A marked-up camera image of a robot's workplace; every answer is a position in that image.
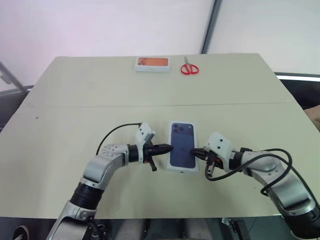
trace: orange phone box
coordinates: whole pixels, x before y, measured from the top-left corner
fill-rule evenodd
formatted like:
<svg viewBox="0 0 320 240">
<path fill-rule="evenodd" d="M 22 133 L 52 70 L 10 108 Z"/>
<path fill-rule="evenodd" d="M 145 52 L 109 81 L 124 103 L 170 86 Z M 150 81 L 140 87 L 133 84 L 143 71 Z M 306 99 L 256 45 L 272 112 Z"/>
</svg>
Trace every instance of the orange phone box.
<svg viewBox="0 0 320 240">
<path fill-rule="evenodd" d="M 168 57 L 141 57 L 135 61 L 136 72 L 169 72 L 170 59 Z"/>
</svg>

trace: orange sticker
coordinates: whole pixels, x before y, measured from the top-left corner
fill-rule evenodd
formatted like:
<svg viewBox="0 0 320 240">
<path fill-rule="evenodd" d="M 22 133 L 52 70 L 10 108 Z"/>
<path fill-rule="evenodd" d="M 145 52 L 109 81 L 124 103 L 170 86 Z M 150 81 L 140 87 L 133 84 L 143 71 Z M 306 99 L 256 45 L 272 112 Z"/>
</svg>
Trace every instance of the orange sticker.
<svg viewBox="0 0 320 240">
<path fill-rule="evenodd" d="M 139 57 L 138 65 L 144 66 L 168 66 L 168 58 L 156 58 L 156 57 Z"/>
</svg>

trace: scissors blade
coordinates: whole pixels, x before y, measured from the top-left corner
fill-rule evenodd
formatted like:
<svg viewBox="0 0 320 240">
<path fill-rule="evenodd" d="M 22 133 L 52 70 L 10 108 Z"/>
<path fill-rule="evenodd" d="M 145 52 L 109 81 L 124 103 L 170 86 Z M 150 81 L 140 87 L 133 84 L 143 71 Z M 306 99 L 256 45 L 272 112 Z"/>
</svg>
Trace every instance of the scissors blade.
<svg viewBox="0 0 320 240">
<path fill-rule="evenodd" d="M 190 65 L 188 58 L 186 56 L 184 56 L 184 62 L 185 62 L 185 64 Z"/>
</svg>

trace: smartphone box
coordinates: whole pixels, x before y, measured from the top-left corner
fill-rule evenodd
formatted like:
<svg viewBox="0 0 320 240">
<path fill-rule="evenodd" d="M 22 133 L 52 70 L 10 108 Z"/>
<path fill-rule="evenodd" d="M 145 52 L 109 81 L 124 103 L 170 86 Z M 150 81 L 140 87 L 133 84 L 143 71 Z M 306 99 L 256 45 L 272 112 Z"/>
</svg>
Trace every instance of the smartphone box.
<svg viewBox="0 0 320 240">
<path fill-rule="evenodd" d="M 142 57 L 135 60 L 136 72 L 169 72 L 170 58 L 168 57 Z"/>
<path fill-rule="evenodd" d="M 168 143 L 173 146 L 169 152 L 166 169 L 181 173 L 199 172 L 199 160 L 190 151 L 197 147 L 196 126 L 191 122 L 171 121 Z"/>
</svg>

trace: beige table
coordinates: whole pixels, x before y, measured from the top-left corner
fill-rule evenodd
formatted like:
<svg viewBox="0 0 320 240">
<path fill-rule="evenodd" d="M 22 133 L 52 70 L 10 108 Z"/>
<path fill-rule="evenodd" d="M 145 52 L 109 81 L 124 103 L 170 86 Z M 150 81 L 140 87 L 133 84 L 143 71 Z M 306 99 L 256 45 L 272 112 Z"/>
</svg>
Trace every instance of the beige table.
<svg viewBox="0 0 320 240">
<path fill-rule="evenodd" d="M 234 147 L 283 148 L 320 197 L 320 134 L 257 54 L 192 55 L 200 68 L 180 73 L 134 71 L 134 57 L 57 57 L 0 133 L 0 216 L 56 218 L 101 138 L 145 121 L 154 143 L 168 142 L 171 120 L 197 127 L 198 145 L 219 131 Z M 106 143 L 134 143 L 136 128 Z M 97 218 L 249 217 L 277 214 L 261 185 L 242 173 L 209 182 L 200 173 L 165 171 L 166 156 L 119 169 Z"/>
</svg>

